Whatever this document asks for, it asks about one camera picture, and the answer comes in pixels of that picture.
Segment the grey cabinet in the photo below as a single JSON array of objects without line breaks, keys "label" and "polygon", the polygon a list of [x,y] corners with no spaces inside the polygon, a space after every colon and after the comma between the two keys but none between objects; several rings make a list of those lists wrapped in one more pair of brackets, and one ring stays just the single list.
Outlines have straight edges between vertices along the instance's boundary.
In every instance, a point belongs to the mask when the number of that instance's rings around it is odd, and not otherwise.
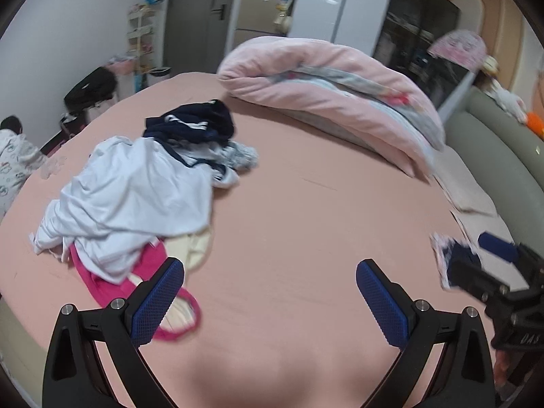
[{"label": "grey cabinet", "polygon": [[289,0],[241,0],[232,49],[263,36],[286,37],[290,31]]}]

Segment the grey green headboard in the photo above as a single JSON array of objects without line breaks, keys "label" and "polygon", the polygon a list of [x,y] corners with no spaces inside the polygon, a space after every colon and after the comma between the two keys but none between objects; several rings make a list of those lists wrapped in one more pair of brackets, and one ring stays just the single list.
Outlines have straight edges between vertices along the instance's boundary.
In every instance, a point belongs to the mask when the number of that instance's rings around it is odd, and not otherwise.
[{"label": "grey green headboard", "polygon": [[514,241],[543,252],[543,141],[473,87],[445,122],[446,143],[494,202]]}]

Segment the grey door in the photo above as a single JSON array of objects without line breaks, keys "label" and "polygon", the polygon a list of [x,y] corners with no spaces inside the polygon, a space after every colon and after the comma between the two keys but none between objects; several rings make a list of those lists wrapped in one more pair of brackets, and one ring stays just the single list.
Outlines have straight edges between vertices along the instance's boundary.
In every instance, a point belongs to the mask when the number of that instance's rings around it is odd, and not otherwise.
[{"label": "grey door", "polygon": [[233,0],[169,0],[163,63],[173,75],[214,73],[224,56]]}]

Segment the black glass wardrobe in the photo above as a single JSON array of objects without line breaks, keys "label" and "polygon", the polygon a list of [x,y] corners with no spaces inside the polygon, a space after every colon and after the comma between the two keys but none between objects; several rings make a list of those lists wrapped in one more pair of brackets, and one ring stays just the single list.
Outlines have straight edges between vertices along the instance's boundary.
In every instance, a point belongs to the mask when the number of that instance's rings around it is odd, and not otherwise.
[{"label": "black glass wardrobe", "polygon": [[459,8],[449,0],[389,0],[373,58],[410,78],[439,108],[466,71],[430,54],[454,31]]}]

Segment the grey patterned crumpled garment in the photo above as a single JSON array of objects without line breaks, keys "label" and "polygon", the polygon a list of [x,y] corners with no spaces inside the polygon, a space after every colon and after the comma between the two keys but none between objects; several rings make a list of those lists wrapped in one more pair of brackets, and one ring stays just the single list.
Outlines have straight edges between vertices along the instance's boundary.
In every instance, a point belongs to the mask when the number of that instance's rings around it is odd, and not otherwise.
[{"label": "grey patterned crumpled garment", "polygon": [[245,144],[229,141],[227,144],[214,144],[211,151],[216,161],[235,171],[248,171],[257,167],[257,151]]}]

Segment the pink patterned pillow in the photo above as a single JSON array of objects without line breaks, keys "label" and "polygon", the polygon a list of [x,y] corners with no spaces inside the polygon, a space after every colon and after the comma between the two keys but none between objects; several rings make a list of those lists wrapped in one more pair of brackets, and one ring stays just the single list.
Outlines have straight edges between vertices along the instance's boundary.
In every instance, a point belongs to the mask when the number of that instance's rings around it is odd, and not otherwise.
[{"label": "pink patterned pillow", "polygon": [[488,56],[482,37],[468,30],[448,32],[430,46],[428,54],[459,65],[469,72],[477,72]]}]

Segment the pink bed sheet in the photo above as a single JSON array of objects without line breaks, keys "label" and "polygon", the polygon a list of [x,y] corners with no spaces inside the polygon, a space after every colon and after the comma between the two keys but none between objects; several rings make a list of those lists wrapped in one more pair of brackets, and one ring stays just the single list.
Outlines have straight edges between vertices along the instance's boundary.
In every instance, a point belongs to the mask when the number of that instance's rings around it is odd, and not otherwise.
[{"label": "pink bed sheet", "polygon": [[[1,294],[40,348],[62,305],[98,307],[78,272],[32,249],[47,204],[103,140],[134,140],[146,118],[224,93],[208,74],[143,90],[65,144],[49,179],[38,171],[25,183],[1,224]],[[273,110],[224,102],[258,167],[214,201],[211,252],[186,281],[199,329],[140,350],[179,407],[360,407],[398,351],[356,286],[367,258],[413,299],[477,308],[492,337],[482,304],[441,288],[430,235],[463,236],[442,189]]]}]

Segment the white garment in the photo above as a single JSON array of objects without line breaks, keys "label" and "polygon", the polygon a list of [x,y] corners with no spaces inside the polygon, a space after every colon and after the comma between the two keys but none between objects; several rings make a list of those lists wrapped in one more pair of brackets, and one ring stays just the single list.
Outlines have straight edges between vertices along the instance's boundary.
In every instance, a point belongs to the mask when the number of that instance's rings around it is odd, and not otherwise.
[{"label": "white garment", "polygon": [[204,230],[214,189],[237,181],[231,167],[169,152],[152,138],[108,138],[47,205],[34,251],[59,249],[64,258],[75,246],[88,271],[120,284],[145,245]]}]

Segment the cream yellow garment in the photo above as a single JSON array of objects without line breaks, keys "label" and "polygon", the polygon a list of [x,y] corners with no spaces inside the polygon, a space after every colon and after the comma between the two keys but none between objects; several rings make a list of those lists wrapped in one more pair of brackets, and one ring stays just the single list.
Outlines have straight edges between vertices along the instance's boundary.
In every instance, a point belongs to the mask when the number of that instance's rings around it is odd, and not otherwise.
[{"label": "cream yellow garment", "polygon": [[213,242],[213,230],[210,226],[192,234],[165,239],[166,253],[181,261],[187,273],[198,270],[206,261]]}]

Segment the black chair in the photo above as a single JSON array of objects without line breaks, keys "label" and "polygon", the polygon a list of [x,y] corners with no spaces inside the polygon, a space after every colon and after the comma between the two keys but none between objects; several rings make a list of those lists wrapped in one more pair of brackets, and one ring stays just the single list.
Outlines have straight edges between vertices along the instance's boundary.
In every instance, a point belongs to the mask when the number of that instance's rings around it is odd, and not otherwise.
[{"label": "black chair", "polygon": [[77,135],[88,124],[87,113],[114,98],[117,79],[108,68],[99,66],[72,87],[64,97],[66,115],[59,122],[67,138]]}]

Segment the white shelf rack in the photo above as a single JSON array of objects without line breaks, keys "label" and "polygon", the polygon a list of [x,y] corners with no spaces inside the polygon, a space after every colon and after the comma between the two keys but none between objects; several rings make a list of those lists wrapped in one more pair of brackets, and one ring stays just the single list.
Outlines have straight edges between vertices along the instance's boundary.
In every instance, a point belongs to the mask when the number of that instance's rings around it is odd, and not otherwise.
[{"label": "white shelf rack", "polygon": [[131,7],[127,16],[128,54],[135,60],[135,91],[147,86],[147,73],[154,67],[155,11],[150,5]]}]

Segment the magenta pink garment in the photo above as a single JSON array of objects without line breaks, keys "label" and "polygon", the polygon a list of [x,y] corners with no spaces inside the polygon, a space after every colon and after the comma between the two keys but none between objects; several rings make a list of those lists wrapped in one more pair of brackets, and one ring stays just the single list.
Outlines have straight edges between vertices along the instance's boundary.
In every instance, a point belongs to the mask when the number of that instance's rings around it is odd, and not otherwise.
[{"label": "magenta pink garment", "polygon": [[[70,247],[70,258],[80,278],[87,286],[91,296],[103,308],[113,299],[128,298],[144,280],[149,280],[167,258],[167,252],[161,241],[148,244],[140,253],[140,258],[129,276],[119,285],[105,281],[91,273],[82,264],[79,249],[75,244]],[[182,287],[171,303],[153,336],[161,341],[177,341],[194,332],[200,325],[202,312],[197,300]]]}]

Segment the navy garment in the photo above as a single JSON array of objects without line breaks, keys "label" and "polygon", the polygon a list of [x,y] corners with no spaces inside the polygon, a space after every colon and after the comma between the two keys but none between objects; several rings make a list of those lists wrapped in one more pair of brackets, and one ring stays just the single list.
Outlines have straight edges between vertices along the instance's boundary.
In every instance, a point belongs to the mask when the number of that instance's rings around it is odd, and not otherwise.
[{"label": "navy garment", "polygon": [[461,263],[481,268],[481,260],[472,247],[455,240],[450,244],[448,266]]}]

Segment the navy shorts with white stripes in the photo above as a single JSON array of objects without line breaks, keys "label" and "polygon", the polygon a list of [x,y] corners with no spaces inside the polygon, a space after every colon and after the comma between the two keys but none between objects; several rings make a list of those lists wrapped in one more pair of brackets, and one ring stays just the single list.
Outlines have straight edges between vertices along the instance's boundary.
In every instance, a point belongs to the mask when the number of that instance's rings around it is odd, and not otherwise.
[{"label": "navy shorts with white stripes", "polygon": [[203,157],[187,162],[176,151],[185,144],[225,146],[235,133],[231,111],[221,100],[184,104],[159,117],[145,119],[144,138],[157,141],[173,158],[188,168],[208,164],[219,168],[219,163]]}]

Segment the pink folded quilt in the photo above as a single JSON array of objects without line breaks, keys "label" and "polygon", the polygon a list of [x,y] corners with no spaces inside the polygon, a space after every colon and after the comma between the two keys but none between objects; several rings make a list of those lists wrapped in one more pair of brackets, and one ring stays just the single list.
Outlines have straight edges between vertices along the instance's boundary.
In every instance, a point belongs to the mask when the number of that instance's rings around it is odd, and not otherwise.
[{"label": "pink folded quilt", "polygon": [[334,123],[408,176],[434,174],[442,121],[407,76],[348,46],[259,37],[230,52],[217,77],[232,97]]}]

